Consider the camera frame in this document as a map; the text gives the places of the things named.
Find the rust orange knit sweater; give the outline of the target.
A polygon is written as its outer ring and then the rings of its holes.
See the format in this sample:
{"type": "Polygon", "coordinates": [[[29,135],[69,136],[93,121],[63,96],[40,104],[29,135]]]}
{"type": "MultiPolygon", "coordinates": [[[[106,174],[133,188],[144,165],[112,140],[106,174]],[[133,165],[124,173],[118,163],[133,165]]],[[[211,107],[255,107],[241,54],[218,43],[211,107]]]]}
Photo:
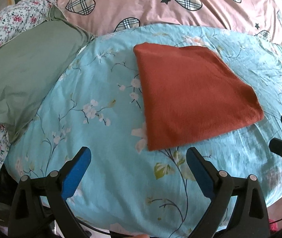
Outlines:
{"type": "Polygon", "coordinates": [[[206,140],[263,119],[254,89],[211,49],[145,42],[133,51],[150,151],[206,140]]]}

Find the pink plaid-heart duvet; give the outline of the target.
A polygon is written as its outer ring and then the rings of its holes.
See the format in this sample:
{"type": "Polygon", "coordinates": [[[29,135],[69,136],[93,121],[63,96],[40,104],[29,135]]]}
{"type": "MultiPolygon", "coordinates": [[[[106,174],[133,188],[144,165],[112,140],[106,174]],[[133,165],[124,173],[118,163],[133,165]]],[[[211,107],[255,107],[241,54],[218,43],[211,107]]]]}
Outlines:
{"type": "Polygon", "coordinates": [[[167,23],[227,29],[282,46],[282,0],[58,0],[58,8],[97,36],[167,23]]]}

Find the light blue floral quilt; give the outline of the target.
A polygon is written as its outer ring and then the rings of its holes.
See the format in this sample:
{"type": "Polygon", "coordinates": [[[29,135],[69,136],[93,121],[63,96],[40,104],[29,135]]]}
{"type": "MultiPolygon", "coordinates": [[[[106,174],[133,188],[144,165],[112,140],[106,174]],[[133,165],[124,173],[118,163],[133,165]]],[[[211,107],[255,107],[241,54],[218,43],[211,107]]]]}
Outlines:
{"type": "Polygon", "coordinates": [[[267,205],[282,197],[282,158],[268,143],[282,139],[282,47],[238,32],[154,24],[101,36],[62,74],[6,169],[19,180],[60,169],[83,146],[92,152],[73,197],[74,215],[122,234],[186,237],[209,205],[185,162],[187,147],[147,149],[142,89],[133,47],[150,42],[198,45],[216,52],[255,91],[263,121],[196,143],[217,169],[257,176],[267,205]]]}

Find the green pillow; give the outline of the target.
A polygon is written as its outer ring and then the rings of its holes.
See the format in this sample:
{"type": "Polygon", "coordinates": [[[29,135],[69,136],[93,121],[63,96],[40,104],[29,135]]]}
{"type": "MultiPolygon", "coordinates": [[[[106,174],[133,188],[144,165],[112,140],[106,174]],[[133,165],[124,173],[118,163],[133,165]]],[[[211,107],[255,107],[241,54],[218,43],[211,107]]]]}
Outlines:
{"type": "Polygon", "coordinates": [[[48,20],[0,47],[0,125],[18,141],[43,99],[95,35],[52,7],[48,20]]]}

